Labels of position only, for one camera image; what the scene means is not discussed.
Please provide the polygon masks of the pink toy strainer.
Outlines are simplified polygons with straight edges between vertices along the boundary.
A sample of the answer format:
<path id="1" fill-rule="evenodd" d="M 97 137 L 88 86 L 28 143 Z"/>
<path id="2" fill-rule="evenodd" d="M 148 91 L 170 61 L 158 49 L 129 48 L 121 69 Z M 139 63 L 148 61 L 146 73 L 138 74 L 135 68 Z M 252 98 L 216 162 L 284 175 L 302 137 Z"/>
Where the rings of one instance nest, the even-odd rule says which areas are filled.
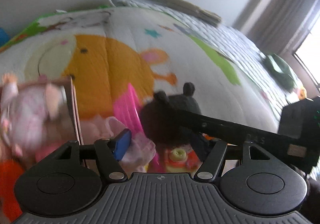
<path id="1" fill-rule="evenodd" d="M 145 173 L 148 170 L 160 172 L 163 170 L 156 146 L 148 139 L 139 118 L 142 108 L 135 88 L 128 84 L 127 90 L 113 104 L 113 114 L 125 127 L 131 131 L 131 144 L 121 159 L 121 165 L 130 173 Z"/>

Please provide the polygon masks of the black plush toy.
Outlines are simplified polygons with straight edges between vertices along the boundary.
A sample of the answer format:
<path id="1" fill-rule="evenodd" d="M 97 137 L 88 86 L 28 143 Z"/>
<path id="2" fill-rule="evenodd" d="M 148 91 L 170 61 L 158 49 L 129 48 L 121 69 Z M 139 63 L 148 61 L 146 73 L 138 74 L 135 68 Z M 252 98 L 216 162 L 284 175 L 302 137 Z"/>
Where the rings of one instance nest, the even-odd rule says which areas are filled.
<path id="1" fill-rule="evenodd" d="M 191 131 L 180 126 L 176 112 L 184 110 L 201 114 L 193 95 L 195 86 L 191 82 L 183 85 L 183 93 L 167 95 L 163 90 L 153 94 L 153 100 L 144 105 L 139 119 L 147 138 L 155 145 L 179 147 L 190 143 Z"/>

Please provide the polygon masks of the yellow orange plush toy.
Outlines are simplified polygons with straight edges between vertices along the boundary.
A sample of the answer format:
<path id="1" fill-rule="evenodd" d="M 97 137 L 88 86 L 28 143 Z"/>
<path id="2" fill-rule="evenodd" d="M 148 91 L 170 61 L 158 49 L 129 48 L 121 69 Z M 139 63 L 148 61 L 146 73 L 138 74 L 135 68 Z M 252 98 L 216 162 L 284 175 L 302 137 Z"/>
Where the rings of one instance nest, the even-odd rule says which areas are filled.
<path id="1" fill-rule="evenodd" d="M 297 87 L 295 90 L 295 93 L 297 94 L 299 100 L 303 100 L 307 98 L 307 91 L 306 88 L 302 87 Z"/>

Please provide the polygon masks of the green plush toy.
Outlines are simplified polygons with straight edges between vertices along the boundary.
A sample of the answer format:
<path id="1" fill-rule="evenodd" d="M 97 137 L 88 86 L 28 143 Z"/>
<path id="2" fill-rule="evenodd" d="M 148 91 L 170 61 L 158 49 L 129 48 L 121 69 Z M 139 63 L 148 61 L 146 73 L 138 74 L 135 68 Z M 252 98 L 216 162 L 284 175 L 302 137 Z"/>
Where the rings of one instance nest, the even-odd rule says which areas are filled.
<path id="1" fill-rule="evenodd" d="M 264 66 L 286 91 L 292 91 L 297 86 L 297 75 L 278 55 L 267 55 L 264 59 Z"/>

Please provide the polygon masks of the grey curtain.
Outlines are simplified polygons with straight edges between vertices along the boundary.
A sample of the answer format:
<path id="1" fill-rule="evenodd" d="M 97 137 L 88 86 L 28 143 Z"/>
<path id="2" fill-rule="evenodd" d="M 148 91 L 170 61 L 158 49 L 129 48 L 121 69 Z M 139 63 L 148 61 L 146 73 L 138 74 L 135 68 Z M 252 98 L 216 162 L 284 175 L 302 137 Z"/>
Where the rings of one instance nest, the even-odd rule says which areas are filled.
<path id="1" fill-rule="evenodd" d="M 265 54 L 292 51 L 319 14 L 319 0 L 249 0 L 234 22 Z"/>

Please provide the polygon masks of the folded brown towel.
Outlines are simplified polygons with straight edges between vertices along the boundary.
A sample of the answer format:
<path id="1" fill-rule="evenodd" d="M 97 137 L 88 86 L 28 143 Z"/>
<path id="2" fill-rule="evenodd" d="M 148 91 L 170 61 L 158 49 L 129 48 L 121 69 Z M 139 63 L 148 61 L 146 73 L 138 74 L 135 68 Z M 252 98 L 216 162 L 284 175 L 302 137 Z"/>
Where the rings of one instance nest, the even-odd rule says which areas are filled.
<path id="1" fill-rule="evenodd" d="M 151 0 L 159 5 L 166 6 L 176 11 L 194 16 L 212 26 L 219 26 L 222 18 L 214 12 L 205 10 L 186 0 Z"/>

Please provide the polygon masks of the colourful play mat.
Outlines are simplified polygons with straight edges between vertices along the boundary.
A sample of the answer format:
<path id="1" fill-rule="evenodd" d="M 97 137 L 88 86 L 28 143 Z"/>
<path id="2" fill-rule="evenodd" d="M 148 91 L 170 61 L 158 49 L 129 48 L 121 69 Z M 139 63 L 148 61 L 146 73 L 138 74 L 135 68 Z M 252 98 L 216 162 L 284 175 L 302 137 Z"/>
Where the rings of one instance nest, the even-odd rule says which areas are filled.
<path id="1" fill-rule="evenodd" d="M 25 172 L 68 141 L 84 144 L 80 122 L 115 117 L 129 83 L 143 107 L 186 82 L 200 115 L 279 134 L 288 105 L 271 102 L 279 90 L 260 87 L 172 15 L 122 7 L 37 19 L 1 47 L 1 162 Z"/>

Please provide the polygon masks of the blue bag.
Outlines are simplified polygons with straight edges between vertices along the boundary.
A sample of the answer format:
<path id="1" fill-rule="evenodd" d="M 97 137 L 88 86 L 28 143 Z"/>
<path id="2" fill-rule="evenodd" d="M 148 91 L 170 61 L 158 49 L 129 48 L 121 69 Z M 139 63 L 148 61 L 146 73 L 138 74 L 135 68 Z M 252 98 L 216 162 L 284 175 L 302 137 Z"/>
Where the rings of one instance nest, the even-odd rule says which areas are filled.
<path id="1" fill-rule="evenodd" d="M 10 41 L 10 36 L 3 28 L 0 28 L 0 46 L 5 45 L 8 41 Z"/>

